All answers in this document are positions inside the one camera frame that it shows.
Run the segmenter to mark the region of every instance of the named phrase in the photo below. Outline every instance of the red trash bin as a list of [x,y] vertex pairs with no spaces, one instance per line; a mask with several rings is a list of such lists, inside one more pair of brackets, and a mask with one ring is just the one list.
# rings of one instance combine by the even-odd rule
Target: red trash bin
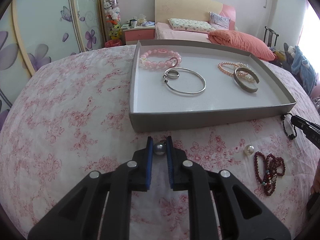
[[121,40],[110,40],[110,41],[107,41],[104,46],[106,48],[122,46],[122,41]]

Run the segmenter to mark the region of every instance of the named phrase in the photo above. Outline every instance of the chair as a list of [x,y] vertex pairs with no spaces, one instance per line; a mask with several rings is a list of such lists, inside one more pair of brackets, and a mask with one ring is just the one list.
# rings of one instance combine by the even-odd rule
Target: chair
[[266,36],[267,36],[267,31],[269,31],[269,37],[268,37],[268,44],[267,46],[268,47],[271,47],[271,44],[272,44],[272,38],[273,38],[273,34],[276,35],[276,40],[275,40],[275,44],[274,44],[274,47],[276,46],[276,43],[277,43],[277,39],[278,39],[278,36],[279,34],[277,34],[274,30],[268,28],[267,26],[265,26],[265,33],[264,33],[264,38],[263,38],[263,42],[266,42]]

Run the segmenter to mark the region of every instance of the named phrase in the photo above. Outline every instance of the pink beaded bracelet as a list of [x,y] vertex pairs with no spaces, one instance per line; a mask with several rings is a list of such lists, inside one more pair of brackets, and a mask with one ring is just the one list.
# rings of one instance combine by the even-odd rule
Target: pink beaded bracelet
[[[172,57],[166,62],[160,61],[150,61],[148,60],[149,56],[154,56],[154,57]],[[164,67],[176,67],[179,63],[181,63],[182,59],[181,56],[178,52],[174,52],[173,50],[167,50],[167,49],[153,49],[153,50],[148,50],[147,52],[143,53],[140,55],[140,61],[142,65],[145,67],[151,67],[151,68],[164,68]]]

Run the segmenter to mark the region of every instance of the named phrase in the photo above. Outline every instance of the plush toy column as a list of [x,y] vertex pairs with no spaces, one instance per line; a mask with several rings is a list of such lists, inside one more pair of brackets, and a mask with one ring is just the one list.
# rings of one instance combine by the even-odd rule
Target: plush toy column
[[108,39],[121,39],[120,8],[118,0],[103,0]]

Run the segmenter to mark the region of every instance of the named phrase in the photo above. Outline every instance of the metal screw head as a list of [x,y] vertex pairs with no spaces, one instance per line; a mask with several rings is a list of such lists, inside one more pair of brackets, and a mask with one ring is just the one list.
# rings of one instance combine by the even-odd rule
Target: metal screw head
[[191,167],[193,165],[193,162],[192,161],[189,161],[189,160],[185,160],[183,163],[182,163],[183,166],[185,167]]
[[228,177],[230,177],[230,172],[227,170],[223,170],[220,172],[220,175],[224,178],[228,178]]
[[91,171],[89,176],[91,179],[96,179],[97,177],[99,177],[99,172],[98,171]]
[[135,161],[128,161],[128,162],[127,162],[127,166],[130,167],[130,168],[137,167],[137,162],[135,162]]

